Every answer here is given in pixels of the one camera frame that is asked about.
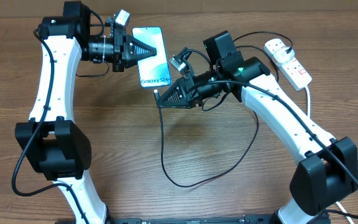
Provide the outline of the blue Samsung Galaxy smartphone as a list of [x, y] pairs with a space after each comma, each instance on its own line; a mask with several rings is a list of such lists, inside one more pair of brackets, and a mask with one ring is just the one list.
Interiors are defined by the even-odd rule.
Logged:
[[152, 88], [171, 85], [163, 33], [160, 27], [135, 27], [132, 35], [137, 40], [156, 48], [156, 55], [137, 62], [140, 85]]

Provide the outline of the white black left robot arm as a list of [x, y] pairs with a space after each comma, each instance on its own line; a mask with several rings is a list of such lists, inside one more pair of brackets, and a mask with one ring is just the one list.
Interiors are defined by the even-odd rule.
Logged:
[[61, 16], [44, 17], [34, 30], [43, 53], [39, 89], [28, 121], [16, 124], [15, 137], [22, 148], [20, 160], [28, 160], [50, 188], [62, 191], [75, 223], [112, 223], [90, 176], [90, 140], [74, 119], [76, 71], [80, 61], [91, 61], [123, 72], [157, 51], [127, 34], [127, 11], [99, 22], [109, 35], [91, 33], [93, 16], [82, 2], [67, 1]]

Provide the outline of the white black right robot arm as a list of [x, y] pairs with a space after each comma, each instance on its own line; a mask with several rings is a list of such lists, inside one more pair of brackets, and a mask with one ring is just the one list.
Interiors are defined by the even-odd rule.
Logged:
[[242, 57], [228, 31], [203, 43], [209, 71], [196, 75], [188, 62], [191, 49], [183, 49], [171, 59], [181, 78], [155, 95], [157, 107], [190, 109], [233, 94], [268, 124], [296, 164], [291, 200], [270, 216], [270, 223], [329, 223], [332, 205], [358, 190], [355, 143], [350, 138], [336, 139], [313, 122], [265, 64], [257, 57]]

